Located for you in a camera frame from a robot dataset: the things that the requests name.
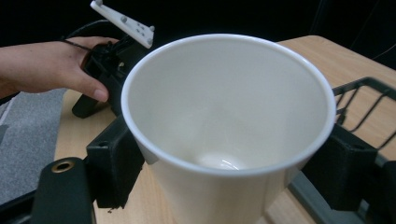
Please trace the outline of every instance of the black plastic bracket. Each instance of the black plastic bracket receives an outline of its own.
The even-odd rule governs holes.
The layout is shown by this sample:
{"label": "black plastic bracket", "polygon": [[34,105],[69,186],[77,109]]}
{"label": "black plastic bracket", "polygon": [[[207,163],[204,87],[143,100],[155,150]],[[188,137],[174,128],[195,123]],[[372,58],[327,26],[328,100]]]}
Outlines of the black plastic bracket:
{"label": "black plastic bracket", "polygon": [[356,211],[364,177],[373,169],[377,150],[339,125],[303,173],[332,209]]}
{"label": "black plastic bracket", "polygon": [[96,223],[90,195],[82,159],[52,162],[41,172],[30,223]]}
{"label": "black plastic bracket", "polygon": [[88,178],[98,207],[123,207],[145,162],[122,115],[87,145]]}

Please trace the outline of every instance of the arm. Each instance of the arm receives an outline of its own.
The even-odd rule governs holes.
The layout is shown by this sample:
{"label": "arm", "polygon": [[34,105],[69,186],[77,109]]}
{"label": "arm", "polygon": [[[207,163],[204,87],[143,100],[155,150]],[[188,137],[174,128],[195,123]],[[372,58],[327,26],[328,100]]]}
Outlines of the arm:
{"label": "arm", "polygon": [[[68,40],[89,49],[117,41],[105,37],[73,37]],[[60,41],[0,48],[0,99],[19,91],[67,88],[105,102],[108,98],[106,87],[81,70],[88,53]]]}

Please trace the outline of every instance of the cup bottom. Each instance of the cup bottom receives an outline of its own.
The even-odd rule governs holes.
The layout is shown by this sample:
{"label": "cup bottom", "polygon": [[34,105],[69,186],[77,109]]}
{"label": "cup bottom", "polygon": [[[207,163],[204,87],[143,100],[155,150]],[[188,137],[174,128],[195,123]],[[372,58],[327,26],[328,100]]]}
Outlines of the cup bottom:
{"label": "cup bottom", "polygon": [[194,158],[194,163],[221,170],[244,170],[248,168],[235,156],[222,152],[206,152]]}

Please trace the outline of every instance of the screw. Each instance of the screw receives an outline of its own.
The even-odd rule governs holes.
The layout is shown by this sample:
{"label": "screw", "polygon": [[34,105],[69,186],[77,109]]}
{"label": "screw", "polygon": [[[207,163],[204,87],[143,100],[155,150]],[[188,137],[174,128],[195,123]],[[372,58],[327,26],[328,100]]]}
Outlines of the screw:
{"label": "screw", "polygon": [[121,21],[122,21],[123,23],[125,23],[127,20],[128,20],[128,18],[126,18],[126,16],[121,16]]}
{"label": "screw", "polygon": [[103,0],[95,0],[96,5],[98,5],[99,7],[102,6],[103,4]]}

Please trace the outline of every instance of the cup rim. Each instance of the cup rim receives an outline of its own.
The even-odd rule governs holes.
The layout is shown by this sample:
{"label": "cup rim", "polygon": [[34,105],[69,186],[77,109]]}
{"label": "cup rim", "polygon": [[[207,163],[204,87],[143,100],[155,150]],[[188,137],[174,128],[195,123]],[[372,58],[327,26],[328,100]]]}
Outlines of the cup rim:
{"label": "cup rim", "polygon": [[[293,58],[296,62],[300,63],[304,66],[308,71],[311,72],[313,78],[317,80],[317,83],[321,86],[323,90],[326,106],[329,108],[328,113],[326,115],[326,120],[324,126],[320,133],[318,134],[317,138],[305,149],[297,153],[295,156],[288,158],[286,160],[282,160],[277,164],[257,167],[257,168],[249,168],[249,169],[242,169],[242,170],[222,170],[216,168],[205,167],[197,164],[193,164],[188,161],[183,161],[182,159],[175,157],[169,153],[166,153],[163,150],[160,150],[157,146],[155,146],[151,141],[147,139],[143,133],[140,132],[139,128],[135,124],[134,120],[131,116],[131,111],[128,106],[128,99],[129,99],[129,89],[134,81],[136,73],[140,70],[144,64],[146,64],[152,58],[157,57],[159,54],[164,53],[165,51],[177,47],[179,45],[185,45],[196,41],[206,41],[206,40],[213,40],[213,39],[233,39],[233,40],[242,40],[248,42],[254,42],[266,45],[268,48],[276,49],[283,54],[287,54],[291,58]],[[129,127],[130,131],[132,132],[134,138],[140,142],[147,150],[154,153],[159,160],[167,161],[173,164],[176,167],[182,168],[184,170],[189,170],[192,172],[203,173],[207,175],[220,175],[220,176],[254,176],[254,175],[262,175],[266,173],[272,173],[275,171],[280,171],[286,169],[288,167],[297,165],[302,161],[307,161],[327,140],[329,137],[332,127],[334,125],[335,119],[335,100],[334,95],[332,93],[332,88],[328,83],[325,76],[306,58],[302,55],[298,54],[297,52],[283,47],[275,42],[261,39],[254,36],[248,35],[235,35],[235,34],[210,34],[210,35],[195,35],[190,37],[181,38],[179,40],[170,42],[165,44],[148,55],[146,55],[142,60],[140,60],[134,68],[129,73],[128,77],[126,78],[124,85],[122,87],[121,93],[121,109],[122,114],[125,119],[127,126]]]}

